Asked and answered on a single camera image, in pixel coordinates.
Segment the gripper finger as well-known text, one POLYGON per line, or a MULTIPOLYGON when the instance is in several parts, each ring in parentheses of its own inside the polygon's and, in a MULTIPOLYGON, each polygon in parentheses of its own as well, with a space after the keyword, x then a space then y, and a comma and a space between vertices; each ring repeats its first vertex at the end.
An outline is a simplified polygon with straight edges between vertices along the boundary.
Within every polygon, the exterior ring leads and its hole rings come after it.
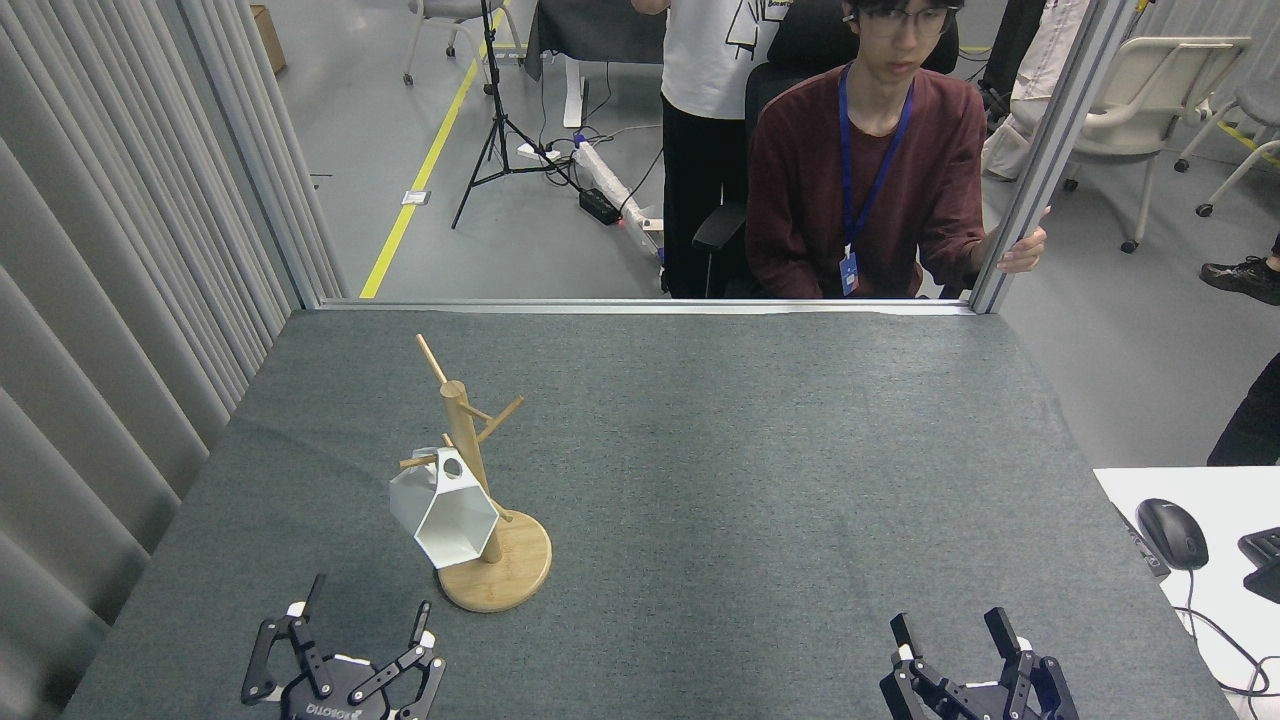
POLYGON ((384 689, 401 674, 417 669, 421 671, 422 679, 416 698, 394 711, 390 717, 429 719, 445 671, 445 660, 434 653, 435 635, 428 629, 430 611, 431 603, 424 600, 419 606, 410 648, 348 693, 348 702, 352 707, 362 708, 376 698, 385 701, 384 689))
POLYGON ((305 601, 292 603, 285 614, 278 619, 268 618, 261 621, 241 688, 243 705, 256 705, 262 701, 279 702, 283 697, 283 688, 269 675, 268 660, 273 646, 285 638, 291 641, 302 678, 310 683, 314 694, 320 700, 332 694, 332 674, 325 669, 321 651, 317 648, 308 625, 308 606, 317 598, 325 579, 326 574, 319 573, 305 601))
POLYGON ((890 621, 896 643, 892 670, 879 680, 879 691, 892 719, 960 719, 956 702, 945 689, 946 679, 923 661, 913 648, 908 615, 900 612, 890 621))
POLYGON ((1004 607, 984 614, 992 641, 1004 659, 1002 719, 1079 719, 1060 661, 1037 653, 1012 629, 1004 607))

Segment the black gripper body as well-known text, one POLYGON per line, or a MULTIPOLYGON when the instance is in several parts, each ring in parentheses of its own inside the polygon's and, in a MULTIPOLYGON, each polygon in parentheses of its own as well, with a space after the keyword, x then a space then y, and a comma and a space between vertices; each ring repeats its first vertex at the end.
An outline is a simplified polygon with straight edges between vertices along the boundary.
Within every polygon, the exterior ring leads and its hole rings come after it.
POLYGON ((1005 719, 1007 691, 998 683, 954 685, 955 719, 1005 719))
POLYGON ((375 673, 371 664, 347 657, 329 657, 324 661, 325 669, 332 674, 332 694, 325 700, 317 698, 301 675, 285 688, 282 702, 284 719, 390 719, 394 710, 390 708, 387 688, 385 701, 376 698, 362 708, 355 708, 348 702, 348 693, 375 673))

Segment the person's right hand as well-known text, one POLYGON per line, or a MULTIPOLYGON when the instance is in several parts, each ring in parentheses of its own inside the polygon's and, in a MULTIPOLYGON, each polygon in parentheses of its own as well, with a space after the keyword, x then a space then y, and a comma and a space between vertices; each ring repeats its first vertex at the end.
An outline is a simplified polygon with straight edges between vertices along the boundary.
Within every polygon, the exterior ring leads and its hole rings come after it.
POLYGON ((1047 232, 1041 223, 1018 240, 996 263, 996 269, 1006 274, 1033 272, 1044 256, 1047 232))

